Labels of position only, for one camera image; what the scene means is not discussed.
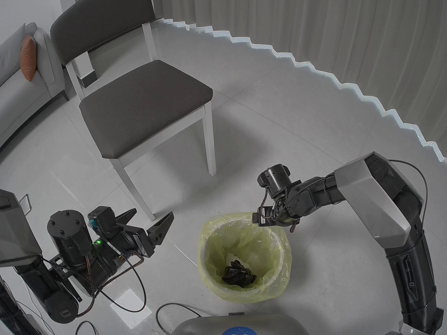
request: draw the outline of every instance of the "white chair frame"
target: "white chair frame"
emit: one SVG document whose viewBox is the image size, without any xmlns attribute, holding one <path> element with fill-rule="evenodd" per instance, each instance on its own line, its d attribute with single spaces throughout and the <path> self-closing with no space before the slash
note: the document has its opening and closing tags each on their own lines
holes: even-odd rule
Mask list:
<svg viewBox="0 0 447 335">
<path fill-rule="evenodd" d="M 156 49 L 154 44 L 154 38 L 152 36 L 151 25 L 149 23 L 142 25 L 142 30 L 144 32 L 144 39 L 146 40 L 146 46 L 149 52 L 149 59 L 153 61 L 157 58 Z M 82 90 L 81 84 L 79 83 L 78 77 L 76 76 L 76 72 L 74 70 L 72 62 L 66 65 L 68 75 L 70 76 L 71 82 L 75 87 L 76 94 L 79 99 L 82 100 L 85 98 L 84 91 Z M 143 212 L 148 216 L 148 218 L 153 221 L 155 219 L 152 211 L 146 204 L 146 202 L 141 197 L 140 193 L 137 191 L 134 186 L 131 178 L 124 170 L 124 168 L 130 163 L 137 160 L 139 157 L 146 154 L 151 149 L 157 147 L 164 141 L 168 140 L 170 137 L 173 137 L 177 133 L 181 132 L 188 126 L 194 124 L 198 120 L 202 120 L 203 124 L 203 133 L 205 135 L 205 149 L 207 152 L 207 162 L 208 162 L 208 172 L 211 176 L 216 174 L 216 159 L 215 159 L 215 150 L 214 150 L 214 133 L 213 133 L 213 118 L 211 115 L 211 102 L 206 103 L 202 107 L 194 110 L 187 116 L 183 117 L 180 120 L 177 120 L 170 126 L 164 128 L 162 131 L 159 131 L 154 136 L 150 137 L 148 140 L 138 145 L 136 148 L 132 149 L 128 153 L 124 154 L 119 159 L 109 159 L 114 167 L 115 171 L 120 176 L 123 183 L 126 185 L 127 189 L 137 202 L 137 204 L 141 207 Z"/>
</svg>

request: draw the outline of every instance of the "black crumpled trash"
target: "black crumpled trash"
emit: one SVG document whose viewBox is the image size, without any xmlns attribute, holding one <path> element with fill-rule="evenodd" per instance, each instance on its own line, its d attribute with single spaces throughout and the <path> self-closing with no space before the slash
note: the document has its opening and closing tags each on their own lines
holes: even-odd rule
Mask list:
<svg viewBox="0 0 447 335">
<path fill-rule="evenodd" d="M 245 268 L 238 260 L 231 262 L 231 266 L 225 268 L 222 280 L 230 285 L 238 285 L 245 288 L 256 280 L 256 276 L 250 269 Z"/>
</svg>

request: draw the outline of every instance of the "chair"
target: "chair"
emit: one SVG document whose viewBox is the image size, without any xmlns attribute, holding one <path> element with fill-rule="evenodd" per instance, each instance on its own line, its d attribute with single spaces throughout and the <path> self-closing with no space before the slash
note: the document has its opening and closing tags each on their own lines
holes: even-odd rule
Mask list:
<svg viewBox="0 0 447 335">
<path fill-rule="evenodd" d="M 213 90 L 156 60 L 149 24 L 154 20 L 151 0 L 79 0 L 51 27 L 51 39 L 81 100 L 93 140 L 151 220 L 155 217 L 124 170 L 127 165 L 201 119 L 208 172 L 216 173 Z M 141 25 L 150 62 L 85 96 L 72 60 Z"/>
</svg>

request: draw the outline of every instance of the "orange pillow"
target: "orange pillow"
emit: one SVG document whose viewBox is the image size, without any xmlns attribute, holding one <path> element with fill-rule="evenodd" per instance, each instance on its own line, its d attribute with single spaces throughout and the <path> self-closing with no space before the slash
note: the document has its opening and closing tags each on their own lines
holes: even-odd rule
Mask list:
<svg viewBox="0 0 447 335">
<path fill-rule="evenodd" d="M 31 81 L 36 72 L 37 51 L 36 42 L 30 35 L 26 35 L 20 50 L 20 70 L 28 81 Z"/>
</svg>

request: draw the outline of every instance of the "light gray sofa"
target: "light gray sofa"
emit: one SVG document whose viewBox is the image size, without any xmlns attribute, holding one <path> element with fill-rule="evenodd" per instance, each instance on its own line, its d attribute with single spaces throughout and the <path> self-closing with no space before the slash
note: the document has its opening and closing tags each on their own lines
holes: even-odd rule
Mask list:
<svg viewBox="0 0 447 335">
<path fill-rule="evenodd" d="M 25 26 L 25 35 L 31 35 L 36 41 L 37 70 L 29 82 L 15 66 L 8 72 L 12 75 L 0 85 L 0 147 L 52 98 L 63 94 L 67 99 L 62 65 L 50 37 L 35 23 Z"/>
</svg>

